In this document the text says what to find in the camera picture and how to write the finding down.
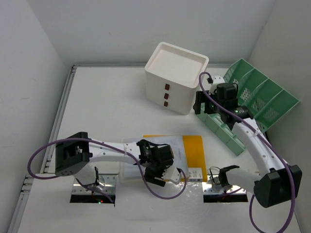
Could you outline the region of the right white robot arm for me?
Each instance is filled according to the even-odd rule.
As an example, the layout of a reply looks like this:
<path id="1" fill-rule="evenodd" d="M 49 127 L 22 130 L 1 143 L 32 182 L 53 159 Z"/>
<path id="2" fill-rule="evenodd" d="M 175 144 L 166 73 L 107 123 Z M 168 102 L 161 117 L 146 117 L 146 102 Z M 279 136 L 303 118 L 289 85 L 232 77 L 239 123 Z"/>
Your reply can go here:
<path id="1" fill-rule="evenodd" d="M 258 175 L 251 176 L 238 165 L 223 167 L 216 186 L 238 185 L 251 192 L 264 208 L 294 200 L 298 196 L 302 170 L 277 155 L 260 131 L 253 113 L 238 102 L 237 95 L 238 89 L 231 83 L 219 83 L 195 94 L 195 114 L 219 114 L 222 122 L 245 145 L 259 170 Z"/>

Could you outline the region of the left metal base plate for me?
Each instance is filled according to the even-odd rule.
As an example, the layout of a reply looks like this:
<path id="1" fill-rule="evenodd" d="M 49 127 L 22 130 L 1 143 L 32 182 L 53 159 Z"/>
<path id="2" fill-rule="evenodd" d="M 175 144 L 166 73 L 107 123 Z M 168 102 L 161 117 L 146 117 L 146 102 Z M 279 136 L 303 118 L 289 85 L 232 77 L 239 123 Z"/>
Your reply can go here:
<path id="1" fill-rule="evenodd" d="M 91 189 L 100 191 L 107 195 L 114 195 L 116 190 L 117 174 L 99 174 L 99 187 L 92 187 Z M 83 188 L 76 179 L 74 179 L 72 186 L 73 195 L 91 195 L 91 190 Z"/>

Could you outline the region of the metal base plate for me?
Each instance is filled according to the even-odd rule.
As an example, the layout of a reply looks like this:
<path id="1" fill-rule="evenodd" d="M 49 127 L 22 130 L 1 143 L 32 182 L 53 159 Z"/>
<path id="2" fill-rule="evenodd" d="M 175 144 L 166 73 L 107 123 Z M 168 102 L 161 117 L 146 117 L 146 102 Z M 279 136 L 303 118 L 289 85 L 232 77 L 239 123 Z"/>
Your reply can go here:
<path id="1" fill-rule="evenodd" d="M 117 174 L 99 174 L 99 187 L 92 187 L 91 189 L 100 191 L 107 195 L 114 195 L 116 190 Z M 72 186 L 73 195 L 91 195 L 91 190 L 83 188 L 76 179 L 74 179 Z"/>
<path id="2" fill-rule="evenodd" d="M 214 184 L 212 180 L 207 182 L 202 182 L 202 190 L 205 195 L 220 195 L 220 194 L 233 194 L 233 195 L 242 195 L 247 194 L 246 190 L 240 188 L 237 185 L 225 186 Z"/>

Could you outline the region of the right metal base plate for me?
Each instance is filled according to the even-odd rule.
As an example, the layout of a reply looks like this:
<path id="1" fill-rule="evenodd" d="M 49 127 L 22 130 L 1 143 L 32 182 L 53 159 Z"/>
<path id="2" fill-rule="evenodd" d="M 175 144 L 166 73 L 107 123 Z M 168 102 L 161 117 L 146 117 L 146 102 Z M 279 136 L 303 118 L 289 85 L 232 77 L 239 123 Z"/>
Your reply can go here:
<path id="1" fill-rule="evenodd" d="M 212 180 L 207 182 L 202 182 L 202 190 L 205 195 L 220 195 L 220 194 L 233 194 L 233 195 L 242 195 L 247 194 L 246 190 L 240 188 L 237 185 L 225 186 L 214 184 Z"/>

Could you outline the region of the clear sleeve with papers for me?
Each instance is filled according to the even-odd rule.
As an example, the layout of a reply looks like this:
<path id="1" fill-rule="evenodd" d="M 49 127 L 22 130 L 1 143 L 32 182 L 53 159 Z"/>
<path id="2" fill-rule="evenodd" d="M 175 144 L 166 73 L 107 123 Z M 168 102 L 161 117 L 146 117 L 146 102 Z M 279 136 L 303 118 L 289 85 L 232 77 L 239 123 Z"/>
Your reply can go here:
<path id="1" fill-rule="evenodd" d="M 155 143 L 155 144 L 168 144 L 172 148 L 174 161 L 173 166 L 180 168 L 184 171 L 186 177 L 189 177 L 189 166 L 187 163 L 185 143 L 183 136 L 170 135 L 170 136 L 144 136 L 142 138 L 124 139 L 125 144 L 138 142 L 141 139 Z M 122 182 L 137 182 L 141 180 L 141 174 L 136 165 L 126 163 L 120 164 L 120 180 Z"/>

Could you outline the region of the white three-drawer organizer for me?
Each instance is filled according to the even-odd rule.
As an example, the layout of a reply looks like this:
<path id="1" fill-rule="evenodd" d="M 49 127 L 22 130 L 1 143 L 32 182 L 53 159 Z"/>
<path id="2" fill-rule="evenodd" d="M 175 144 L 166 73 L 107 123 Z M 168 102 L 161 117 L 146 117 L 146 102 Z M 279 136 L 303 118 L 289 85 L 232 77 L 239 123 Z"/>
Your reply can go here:
<path id="1" fill-rule="evenodd" d="M 192 109 L 205 55 L 166 43 L 158 44 L 145 65 L 147 99 L 181 115 Z"/>

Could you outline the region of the small white box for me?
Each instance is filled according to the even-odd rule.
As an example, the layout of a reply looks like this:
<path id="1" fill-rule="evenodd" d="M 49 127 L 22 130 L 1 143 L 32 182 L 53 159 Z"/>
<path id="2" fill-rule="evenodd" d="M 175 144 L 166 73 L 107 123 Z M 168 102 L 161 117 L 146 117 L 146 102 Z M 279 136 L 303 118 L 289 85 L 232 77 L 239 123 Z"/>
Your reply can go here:
<path id="1" fill-rule="evenodd" d="M 189 167 L 189 182 L 202 182 L 203 173 L 200 167 Z"/>

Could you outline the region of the green plastic file tray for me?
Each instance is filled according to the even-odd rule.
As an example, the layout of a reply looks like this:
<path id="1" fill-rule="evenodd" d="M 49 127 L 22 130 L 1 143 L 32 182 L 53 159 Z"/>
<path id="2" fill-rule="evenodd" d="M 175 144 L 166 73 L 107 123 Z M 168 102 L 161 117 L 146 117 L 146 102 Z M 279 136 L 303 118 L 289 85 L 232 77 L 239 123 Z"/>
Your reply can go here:
<path id="1" fill-rule="evenodd" d="M 262 133 L 299 103 L 295 96 L 244 59 L 230 66 L 224 80 L 238 85 L 238 103 L 250 110 Z M 219 114 L 205 114 L 202 103 L 201 114 L 197 116 L 236 156 L 245 151 L 242 141 L 221 121 Z"/>

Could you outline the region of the yellow folder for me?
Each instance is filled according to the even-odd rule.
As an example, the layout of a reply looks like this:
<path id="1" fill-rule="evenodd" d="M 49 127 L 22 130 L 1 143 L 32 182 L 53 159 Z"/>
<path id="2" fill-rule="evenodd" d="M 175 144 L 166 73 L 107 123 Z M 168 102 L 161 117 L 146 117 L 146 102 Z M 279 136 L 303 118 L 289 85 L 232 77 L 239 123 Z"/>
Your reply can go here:
<path id="1" fill-rule="evenodd" d="M 186 136 L 183 136 L 183 140 L 184 140 L 184 143 L 186 144 L 185 149 L 186 149 L 186 157 L 187 157 L 188 166 L 189 167 L 200 167 L 203 173 L 203 181 L 206 182 L 207 181 L 207 170 L 206 170 L 202 137 L 197 136 L 197 135 L 186 135 Z M 180 168 L 177 168 L 177 169 L 181 172 L 180 181 L 188 182 L 188 178 L 186 177 L 184 171 Z"/>

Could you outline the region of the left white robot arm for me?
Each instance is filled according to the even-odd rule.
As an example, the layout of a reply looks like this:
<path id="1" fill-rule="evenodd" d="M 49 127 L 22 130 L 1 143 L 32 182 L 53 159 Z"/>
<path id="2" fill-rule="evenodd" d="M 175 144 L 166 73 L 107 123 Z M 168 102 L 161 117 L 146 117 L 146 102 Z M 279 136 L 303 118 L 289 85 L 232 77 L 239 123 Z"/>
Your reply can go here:
<path id="1" fill-rule="evenodd" d="M 82 185 L 99 186 L 95 162 L 120 162 L 140 166 L 145 180 L 164 187 L 166 181 L 179 182 L 180 171 L 173 165 L 170 145 L 145 139 L 130 143 L 105 143 L 76 133 L 55 146 L 55 174 L 73 176 Z"/>

